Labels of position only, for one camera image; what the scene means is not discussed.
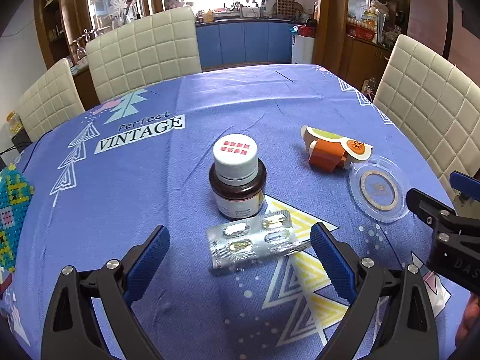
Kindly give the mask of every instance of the jar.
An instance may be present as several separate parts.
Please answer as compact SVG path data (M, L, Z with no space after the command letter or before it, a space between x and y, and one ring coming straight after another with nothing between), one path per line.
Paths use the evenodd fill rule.
M265 199L267 171L255 141L231 134L213 146L209 180L219 211L230 220L255 216Z
M20 121L20 117L18 117L18 115L15 114L15 111L11 111L7 115L7 122L10 126L11 135L15 135L23 128L22 122Z

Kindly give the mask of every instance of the dining table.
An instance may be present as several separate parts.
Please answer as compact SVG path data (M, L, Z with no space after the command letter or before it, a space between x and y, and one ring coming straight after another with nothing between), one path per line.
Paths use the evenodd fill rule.
M227 223L208 173L214 143L245 134L258 145L267 182L262 212L290 211L298 238L322 221L359 256L389 269L415 264L435 315L440 359L470 293L430 271L432 230L412 212L393 223L356 205L349 169L309 165L303 125L373 145L411 187L452 206L421 154L357 89L314 64L235 67L167 80L113 98L59 125L15 160L34 186L13 280L0 309L40 359L59 273L99 269L142 244L157 225L170 249L131 309L165 360L315 359L348 309L320 260L306 249L227 275L212 274L206 230ZM0 270L0 282L8 272ZM356 358L369 353L387 298L380 298ZM109 351L124 358L99 299Z

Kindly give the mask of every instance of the bottle label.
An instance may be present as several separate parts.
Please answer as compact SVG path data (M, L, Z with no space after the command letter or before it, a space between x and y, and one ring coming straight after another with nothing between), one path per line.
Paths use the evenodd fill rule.
M265 198L262 191L246 200L227 200L214 193L218 209L229 218L243 219L255 215Z

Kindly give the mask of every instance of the blister pack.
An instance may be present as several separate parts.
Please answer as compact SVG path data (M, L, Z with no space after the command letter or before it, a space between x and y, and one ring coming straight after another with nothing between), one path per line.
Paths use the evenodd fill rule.
M243 267L309 246L296 237L288 210L212 226L206 233L214 269Z

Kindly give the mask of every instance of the food package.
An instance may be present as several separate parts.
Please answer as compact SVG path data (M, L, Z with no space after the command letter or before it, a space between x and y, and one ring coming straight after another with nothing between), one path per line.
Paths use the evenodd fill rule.
M328 131L302 126L301 136L310 154L309 164L333 172L335 167L348 169L351 163L368 160L374 147Z

